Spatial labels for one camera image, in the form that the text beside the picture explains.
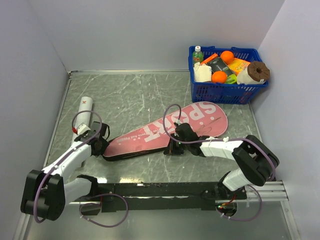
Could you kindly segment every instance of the red wire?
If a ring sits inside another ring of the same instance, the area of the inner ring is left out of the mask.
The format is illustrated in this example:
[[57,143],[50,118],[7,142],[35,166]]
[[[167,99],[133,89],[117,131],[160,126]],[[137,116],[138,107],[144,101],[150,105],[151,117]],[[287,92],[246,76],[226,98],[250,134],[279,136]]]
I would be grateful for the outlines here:
[[232,199],[229,202],[223,203],[222,205],[226,206],[232,203],[236,199],[236,195],[233,195]]

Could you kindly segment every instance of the gray floor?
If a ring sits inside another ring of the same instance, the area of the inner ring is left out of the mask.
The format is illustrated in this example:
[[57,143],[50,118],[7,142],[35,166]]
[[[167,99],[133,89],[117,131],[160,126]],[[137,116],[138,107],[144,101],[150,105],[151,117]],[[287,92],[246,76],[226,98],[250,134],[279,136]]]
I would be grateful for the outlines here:
[[[188,72],[71,76],[48,164],[69,148],[71,120],[83,96],[93,99],[93,109],[110,125],[110,139],[161,118],[170,104],[184,107],[192,103]],[[219,106],[228,118],[228,129],[223,136],[258,136],[248,105]],[[159,152],[117,162],[108,162],[100,156],[86,160],[84,167],[74,171],[69,180],[86,174],[97,177],[101,183],[215,182],[236,168],[232,160],[202,158],[189,152],[182,156],[164,156]]]
[[[69,205],[56,221],[30,221],[28,240],[291,240],[280,202],[265,202],[251,222],[220,218],[200,209],[136,210],[118,227],[103,228],[79,218],[79,206]],[[258,203],[238,205],[237,218],[256,214]],[[100,213],[94,220],[115,224],[124,211]]]
[[[83,96],[93,98],[94,110],[111,127],[111,138],[141,127],[162,117],[166,106],[191,104],[189,73],[105,74],[71,76],[69,90],[54,137],[48,164],[56,160],[71,144],[71,120]],[[248,105],[220,105],[229,125],[223,136],[258,136]],[[118,162],[91,157],[69,180],[79,174],[92,175],[100,182],[193,182],[218,181],[227,171],[236,169],[234,161],[218,157],[201,158],[185,154],[167,157],[162,153]],[[65,207],[56,221],[36,224],[29,221],[24,239],[28,240],[289,240],[291,239],[280,202],[264,202],[261,215],[251,222],[220,218],[216,211],[200,209],[130,211],[123,224],[102,228],[79,218],[79,205]],[[258,203],[239,203],[237,218],[256,214]],[[100,213],[94,219],[114,224],[123,211]]]

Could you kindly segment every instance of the blue plastic basket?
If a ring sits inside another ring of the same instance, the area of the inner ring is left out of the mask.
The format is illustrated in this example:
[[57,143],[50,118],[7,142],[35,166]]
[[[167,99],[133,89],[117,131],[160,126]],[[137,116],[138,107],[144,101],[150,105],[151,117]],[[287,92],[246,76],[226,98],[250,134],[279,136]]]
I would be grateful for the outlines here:
[[[268,81],[264,84],[221,84],[212,82],[196,82],[193,68],[192,53],[195,51],[195,46],[189,47],[189,71],[191,81],[191,97],[192,102],[207,101],[217,104],[247,104],[261,89],[268,86]],[[202,46],[204,59],[210,57],[212,54],[219,56],[223,51],[231,51],[234,57],[243,59],[248,62],[260,61],[258,51],[254,48],[216,48],[214,46]]]

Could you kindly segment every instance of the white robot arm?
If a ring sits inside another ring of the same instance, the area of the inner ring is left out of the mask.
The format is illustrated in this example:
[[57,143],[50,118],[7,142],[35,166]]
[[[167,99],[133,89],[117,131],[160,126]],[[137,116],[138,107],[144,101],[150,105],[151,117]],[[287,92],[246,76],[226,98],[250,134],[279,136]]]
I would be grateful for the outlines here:
[[[23,213],[33,215],[36,192],[40,182],[53,168],[55,170],[50,173],[37,199],[37,215],[39,217],[54,221],[61,215],[65,205],[82,196],[95,195],[95,191],[98,189],[95,177],[80,175],[72,182],[66,184],[66,181],[83,161],[92,155],[97,157],[105,152],[109,145],[103,138],[108,127],[106,124],[102,124],[101,131],[95,138],[87,144],[83,144],[96,134],[99,125],[99,122],[93,122],[90,129],[85,124],[81,124],[77,128],[78,137],[61,157],[41,171],[32,170],[27,175],[20,207]],[[64,161],[58,165],[62,158],[65,158]]]
[[279,160],[255,136],[248,135],[242,139],[228,141],[229,138],[226,137],[223,141],[214,141],[216,138],[198,136],[188,123],[182,123],[177,124],[175,133],[170,134],[170,142],[164,154],[180,155],[184,148],[187,148],[195,156],[221,157],[236,161],[239,168],[226,173],[220,180],[221,186],[230,192],[248,184],[263,186],[274,174]]

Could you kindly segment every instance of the white tissue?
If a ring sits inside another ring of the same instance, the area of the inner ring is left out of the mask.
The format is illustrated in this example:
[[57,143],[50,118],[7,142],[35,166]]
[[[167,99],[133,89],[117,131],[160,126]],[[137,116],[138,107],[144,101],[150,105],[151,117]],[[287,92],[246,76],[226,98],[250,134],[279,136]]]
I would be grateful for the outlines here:
[[194,64],[194,80],[198,83],[211,82],[211,67],[208,65],[200,65],[200,62]]

